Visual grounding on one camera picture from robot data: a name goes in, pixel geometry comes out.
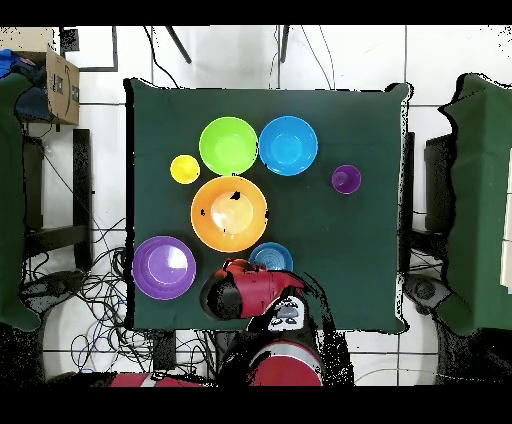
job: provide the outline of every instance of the green bowl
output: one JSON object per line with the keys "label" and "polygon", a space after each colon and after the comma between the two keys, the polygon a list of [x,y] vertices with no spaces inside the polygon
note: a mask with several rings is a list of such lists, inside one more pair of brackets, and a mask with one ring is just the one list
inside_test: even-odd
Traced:
{"label": "green bowl", "polygon": [[243,119],[223,117],[210,122],[199,139],[205,165],[219,175],[241,174],[258,156],[258,136]]}

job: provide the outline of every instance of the tile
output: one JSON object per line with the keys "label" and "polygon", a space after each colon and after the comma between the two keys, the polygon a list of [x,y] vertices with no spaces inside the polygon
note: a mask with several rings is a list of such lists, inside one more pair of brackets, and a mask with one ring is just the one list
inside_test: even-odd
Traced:
{"label": "tile", "polygon": [[[210,25],[173,27],[187,50],[187,64],[163,26],[154,27],[156,62],[179,86],[190,88],[267,88],[276,53],[274,25]],[[156,65],[154,84],[174,87]]]}
{"label": "tile", "polygon": [[433,385],[437,355],[400,355],[400,386]]}
{"label": "tile", "polygon": [[370,331],[347,331],[345,338],[350,353],[397,352],[398,336]]}
{"label": "tile", "polygon": [[466,72],[512,83],[511,39],[510,27],[503,25],[408,25],[411,104],[449,103],[457,78]]}
{"label": "tile", "polygon": [[29,124],[28,134],[38,138],[46,134],[42,137],[47,158],[43,160],[41,182],[43,226],[56,228],[72,225],[73,126],[61,125],[60,132],[56,132],[55,125]]}
{"label": "tile", "polygon": [[83,349],[86,344],[83,338],[75,340],[74,343],[73,340],[80,334],[92,331],[95,322],[94,316],[84,302],[76,297],[66,300],[53,307],[46,319],[43,349]]}
{"label": "tile", "polygon": [[[333,85],[329,54],[319,26],[304,25],[304,30]],[[332,55],[336,88],[384,90],[404,81],[403,25],[324,25],[322,30]],[[300,25],[290,27],[286,62],[281,64],[281,88],[328,89]]]}
{"label": "tile", "polygon": [[430,316],[416,312],[414,303],[403,296],[402,312],[409,330],[400,335],[400,352],[437,353],[436,325]]}
{"label": "tile", "polygon": [[73,28],[78,30],[79,51],[66,52],[66,60],[78,68],[114,66],[111,26],[77,26]]}
{"label": "tile", "polygon": [[[74,360],[83,364],[86,358],[79,358],[77,352],[43,352],[43,363],[46,373],[46,378],[52,378],[65,372],[78,372],[78,367],[73,362]],[[142,358],[142,367],[145,372],[150,371],[151,361]],[[140,365],[133,358],[117,356],[114,353],[93,353],[91,354],[82,368],[83,372],[143,372]]]}
{"label": "tile", "polygon": [[[157,62],[181,86],[223,88],[277,87],[275,25],[173,27],[192,63],[181,57],[164,27],[155,27]],[[332,85],[329,54],[318,25],[305,25],[308,39]],[[322,26],[331,51],[337,88],[383,90],[402,82],[404,26]],[[172,81],[155,67],[154,83]],[[300,25],[290,27],[282,89],[326,89],[325,77],[307,44]]]}
{"label": "tile", "polygon": [[[97,241],[100,238],[98,231],[93,231],[93,240]],[[109,249],[124,246],[126,233],[124,231],[113,231],[105,235],[105,241]],[[106,246],[103,243],[95,243],[93,245],[93,257],[98,258],[102,252],[106,251]],[[100,260],[92,270],[94,275],[103,276],[110,271],[110,262],[108,256]],[[97,279],[92,277],[84,282],[85,285],[91,284],[90,291],[87,292],[88,298],[94,298],[95,295],[106,295],[106,283],[98,282]],[[126,284],[120,282],[116,285],[121,294],[126,296]],[[118,308],[119,319],[123,320],[126,315],[126,307],[118,304],[114,305]],[[86,304],[84,301],[77,297],[70,298],[60,305],[55,306],[48,315],[45,325],[43,349],[47,350],[80,350],[86,346],[85,337],[87,336],[89,342],[94,340],[95,336],[106,335],[107,328],[97,324],[97,318],[102,318],[106,311],[109,311],[102,304]],[[116,347],[117,339],[113,337],[114,347]],[[106,343],[105,339],[100,339],[96,344],[98,350],[111,350]]]}
{"label": "tile", "polygon": [[396,386],[397,355],[350,355],[356,386]]}
{"label": "tile", "polygon": [[[451,134],[448,119],[434,107],[409,108],[408,131],[415,133],[413,209],[426,212],[426,171],[424,150],[427,140]],[[425,229],[425,215],[413,214],[413,228]]]}
{"label": "tile", "polygon": [[[80,103],[124,103],[124,78],[151,80],[151,49],[144,28],[117,26],[116,31],[118,71],[81,72]],[[98,40],[102,43],[112,44],[111,32]]]}
{"label": "tile", "polygon": [[126,110],[82,106],[80,128],[91,131],[93,227],[110,228],[126,217]]}
{"label": "tile", "polygon": [[[126,217],[126,109],[82,105],[78,128],[91,132],[93,228],[110,228]],[[56,132],[55,125],[30,124],[29,134],[39,136],[49,129],[42,140],[55,169],[43,161],[42,209],[44,227],[55,228],[73,224],[73,126],[61,125]]]}

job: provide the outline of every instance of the orange bowl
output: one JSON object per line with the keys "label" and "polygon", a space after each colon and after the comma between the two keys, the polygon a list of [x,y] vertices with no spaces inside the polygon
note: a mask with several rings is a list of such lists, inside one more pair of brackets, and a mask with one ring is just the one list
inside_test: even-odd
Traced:
{"label": "orange bowl", "polygon": [[190,219],[201,241],[219,252],[251,247],[267,226],[267,202],[261,190],[237,176],[214,178],[192,200]]}

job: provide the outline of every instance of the green tablecloth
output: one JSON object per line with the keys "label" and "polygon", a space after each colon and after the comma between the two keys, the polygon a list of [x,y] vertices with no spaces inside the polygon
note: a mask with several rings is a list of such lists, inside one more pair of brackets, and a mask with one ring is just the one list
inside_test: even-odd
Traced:
{"label": "green tablecloth", "polygon": [[446,278],[454,294],[437,308],[460,335],[512,330],[512,294],[500,285],[510,149],[512,91],[477,74],[459,79],[452,118],[457,156],[451,168],[455,221]]}
{"label": "green tablecloth", "polygon": [[14,116],[18,97],[32,84],[23,75],[0,78],[0,322],[23,331],[35,330],[39,316],[25,308],[18,292],[25,244],[23,133]]}
{"label": "green tablecloth", "polygon": [[[135,328],[235,330],[246,325],[245,320],[214,321],[199,305],[201,286],[212,272],[227,257],[248,258],[251,251],[216,252],[192,229],[192,199],[216,177],[200,160],[199,136],[221,116],[242,118],[259,134],[272,119],[293,115],[314,128],[318,155],[293,177],[268,171],[259,158],[242,174],[262,190],[269,209],[268,226],[256,245],[275,241],[290,250],[294,272],[304,276],[305,271],[324,287],[337,328],[403,331],[395,298],[401,102],[408,96],[407,84],[389,92],[351,92],[163,90],[129,82],[134,122],[127,131],[134,131],[134,169],[127,172],[135,172],[134,247],[152,236],[172,235],[190,247],[197,262],[192,287],[177,299],[153,300],[135,288]],[[169,165],[180,154],[200,161],[201,175],[193,184],[180,185],[170,176]],[[349,196],[331,187],[331,173],[341,164],[353,164],[362,173],[360,189]]]}

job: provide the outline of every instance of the yellow cup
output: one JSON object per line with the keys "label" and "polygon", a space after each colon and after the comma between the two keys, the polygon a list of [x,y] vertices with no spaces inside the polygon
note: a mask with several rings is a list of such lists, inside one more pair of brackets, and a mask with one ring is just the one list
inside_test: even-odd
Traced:
{"label": "yellow cup", "polygon": [[180,184],[190,184],[199,177],[199,163],[190,155],[176,156],[171,163],[171,176]]}

